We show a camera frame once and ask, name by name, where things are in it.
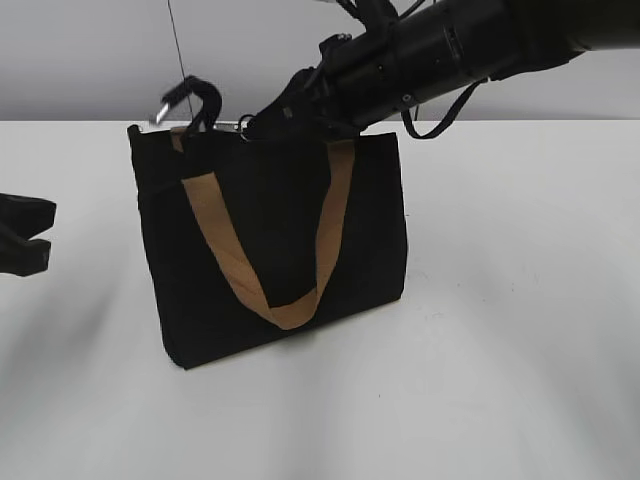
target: white table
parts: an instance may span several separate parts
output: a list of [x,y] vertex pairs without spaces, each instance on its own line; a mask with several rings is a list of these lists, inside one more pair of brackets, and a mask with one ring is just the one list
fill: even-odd
[[379,125],[403,300],[188,373],[127,125],[1,124],[0,191],[59,213],[49,272],[0,277],[0,478],[640,478],[640,122]]

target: gray wall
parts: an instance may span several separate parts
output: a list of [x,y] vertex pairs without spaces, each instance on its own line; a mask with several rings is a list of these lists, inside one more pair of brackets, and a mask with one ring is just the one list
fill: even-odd
[[[403,10],[412,0],[396,0]],[[165,0],[2,0],[0,120],[138,120],[180,81]],[[216,83],[223,117],[261,109],[318,43],[362,29],[311,0],[173,0],[189,73]],[[467,119],[640,118],[640,51],[585,55],[571,65],[488,85]],[[423,108],[442,115],[452,96]],[[181,109],[174,118],[184,118]]]

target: black tote bag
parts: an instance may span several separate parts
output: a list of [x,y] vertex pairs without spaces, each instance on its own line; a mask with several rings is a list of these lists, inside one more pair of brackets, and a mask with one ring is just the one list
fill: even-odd
[[398,300],[395,134],[334,143],[128,129],[165,349],[190,369]]

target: tan strap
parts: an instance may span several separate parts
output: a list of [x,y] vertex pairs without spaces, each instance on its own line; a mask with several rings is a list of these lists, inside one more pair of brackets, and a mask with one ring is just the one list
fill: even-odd
[[238,300],[283,330],[300,327],[313,318],[340,254],[355,147],[353,141],[348,140],[331,143],[327,148],[331,184],[316,234],[316,287],[282,307],[269,307],[260,280],[233,227],[215,173],[182,181],[200,230]]

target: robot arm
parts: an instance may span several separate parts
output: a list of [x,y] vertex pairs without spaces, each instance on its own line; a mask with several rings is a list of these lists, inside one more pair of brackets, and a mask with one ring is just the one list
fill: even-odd
[[318,68],[298,72],[247,138],[349,136],[466,85],[640,48],[637,0],[441,0],[409,16],[389,0],[339,3],[366,32],[324,42]]

